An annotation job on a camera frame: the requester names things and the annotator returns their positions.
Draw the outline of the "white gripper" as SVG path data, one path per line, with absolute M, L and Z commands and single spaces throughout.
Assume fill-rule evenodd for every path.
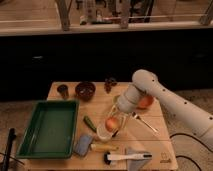
M 123 112 L 118 115 L 119 127 L 113 134 L 114 137 L 116 137 L 126 125 L 128 115 L 125 113 L 133 112 L 144 95 L 144 90 L 140 90 L 134 84 L 130 84 L 128 88 L 117 98 L 116 106 L 113 105 L 111 107 L 106 117 L 107 120 L 114 117 L 118 113 L 118 109 Z

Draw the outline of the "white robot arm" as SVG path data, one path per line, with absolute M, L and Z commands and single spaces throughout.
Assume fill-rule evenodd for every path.
M 130 114 L 145 94 L 157 98 L 213 151 L 213 115 L 165 88 L 157 76 L 148 70 L 134 72 L 132 82 L 119 95 L 113 107 L 119 112 Z

